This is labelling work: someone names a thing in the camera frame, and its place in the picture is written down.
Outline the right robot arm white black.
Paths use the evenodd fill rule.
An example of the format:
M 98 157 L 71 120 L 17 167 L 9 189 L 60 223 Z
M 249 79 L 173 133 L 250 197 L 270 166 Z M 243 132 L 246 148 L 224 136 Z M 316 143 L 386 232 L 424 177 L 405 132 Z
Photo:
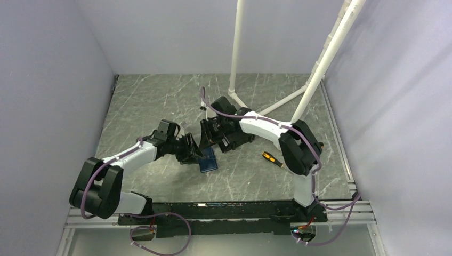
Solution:
M 313 174 L 321 167 L 323 144 L 313 135 L 304 121 L 295 123 L 277 121 L 241 107 L 236 109 L 226 97 L 213 103 L 201 94 L 201 100 L 214 117 L 201 120 L 200 148 L 219 146 L 223 153 L 251 143 L 260 137 L 273 143 L 281 151 L 284 165 L 294 175 L 294 215 L 307 221 L 314 215 L 315 189 Z

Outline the blue card holder wallet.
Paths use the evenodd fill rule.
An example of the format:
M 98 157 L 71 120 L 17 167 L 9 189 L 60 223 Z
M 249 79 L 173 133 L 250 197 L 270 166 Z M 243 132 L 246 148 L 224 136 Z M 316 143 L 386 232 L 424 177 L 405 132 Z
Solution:
M 201 173 L 207 173 L 218 169 L 218 164 L 212 147 L 202 150 L 203 158 L 198 160 L 198 165 Z

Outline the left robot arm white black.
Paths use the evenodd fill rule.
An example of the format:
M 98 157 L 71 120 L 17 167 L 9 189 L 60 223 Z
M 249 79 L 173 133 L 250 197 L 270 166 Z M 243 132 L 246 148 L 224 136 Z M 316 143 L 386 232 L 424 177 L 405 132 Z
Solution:
M 180 164 L 197 164 L 204 158 L 191 133 L 179 136 L 181 127 L 172 121 L 160 121 L 157 129 L 113 156 L 88 158 L 69 197 L 71 206 L 80 209 L 84 219 L 107 219 L 127 214 L 140 224 L 153 217 L 152 199 L 146 195 L 122 191 L 124 176 L 165 155 L 174 155 Z

